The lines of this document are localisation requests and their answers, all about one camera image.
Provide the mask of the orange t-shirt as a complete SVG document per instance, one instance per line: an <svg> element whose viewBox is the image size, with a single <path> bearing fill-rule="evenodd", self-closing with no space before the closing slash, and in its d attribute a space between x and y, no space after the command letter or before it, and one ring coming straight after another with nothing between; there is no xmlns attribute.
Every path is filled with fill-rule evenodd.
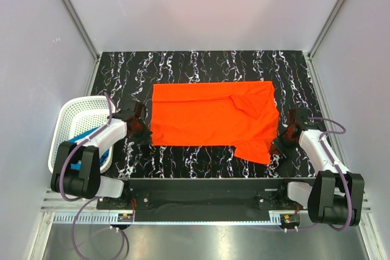
<svg viewBox="0 0 390 260"><path fill-rule="evenodd" d="M271 162L279 112L271 81L162 83L152 92L155 146L233 146L234 156Z"/></svg>

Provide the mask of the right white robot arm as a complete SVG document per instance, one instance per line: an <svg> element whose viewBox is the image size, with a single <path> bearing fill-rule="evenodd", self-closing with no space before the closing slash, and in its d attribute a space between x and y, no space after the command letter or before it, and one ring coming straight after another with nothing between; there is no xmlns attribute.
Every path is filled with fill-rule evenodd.
<svg viewBox="0 0 390 260"><path fill-rule="evenodd" d="M299 204L313 223L344 231L360 222L364 179L337 157L327 141L330 133L318 123L296 121L271 142L270 152L283 157L300 147L316 172L313 184L290 181L276 196L280 207L290 209Z"/></svg>

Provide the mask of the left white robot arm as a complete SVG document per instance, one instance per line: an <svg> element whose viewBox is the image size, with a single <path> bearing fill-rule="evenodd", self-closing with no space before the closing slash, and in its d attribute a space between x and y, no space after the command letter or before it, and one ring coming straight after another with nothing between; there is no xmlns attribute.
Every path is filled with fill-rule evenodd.
<svg viewBox="0 0 390 260"><path fill-rule="evenodd" d="M143 145L151 143L151 135L146 124L132 116L126 121L110 119L84 139L62 142L55 157L51 189L69 202L101 195L101 156L127 136Z"/></svg>

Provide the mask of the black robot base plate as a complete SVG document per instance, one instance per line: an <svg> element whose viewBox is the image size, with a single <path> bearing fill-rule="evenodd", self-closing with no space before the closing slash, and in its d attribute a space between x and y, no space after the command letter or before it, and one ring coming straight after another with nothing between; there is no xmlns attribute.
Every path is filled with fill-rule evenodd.
<svg viewBox="0 0 390 260"><path fill-rule="evenodd" d="M289 178L131 178L125 182L120 199L102 199L97 208L121 213L200 214L228 219L303 211L302 206L283 195L290 181Z"/></svg>

